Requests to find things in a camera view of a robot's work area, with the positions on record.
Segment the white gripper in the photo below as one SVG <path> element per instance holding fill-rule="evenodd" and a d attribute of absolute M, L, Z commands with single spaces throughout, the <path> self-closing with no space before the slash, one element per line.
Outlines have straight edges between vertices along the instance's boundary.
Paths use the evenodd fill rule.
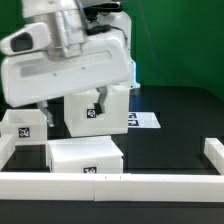
<path fill-rule="evenodd" d="M 97 115 L 104 113 L 107 88 L 102 86 L 125 82 L 131 76 L 124 34 L 109 27 L 57 59 L 48 51 L 52 43 L 51 31 L 42 22 L 28 24 L 0 40 L 0 52 L 5 55 L 1 82 L 7 104 L 20 107 L 37 103 L 53 127 L 47 100 L 97 88 L 94 108 Z"/>

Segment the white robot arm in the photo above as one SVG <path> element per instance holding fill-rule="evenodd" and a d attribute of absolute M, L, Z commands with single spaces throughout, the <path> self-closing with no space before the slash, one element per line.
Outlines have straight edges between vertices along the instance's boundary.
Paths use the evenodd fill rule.
<path fill-rule="evenodd" d="M 99 92 L 94 109 L 105 112 L 107 87 L 133 84 L 130 17 L 106 5 L 122 0 L 22 0 L 28 23 L 0 40 L 1 82 L 12 107 L 37 104 L 90 89 Z"/>

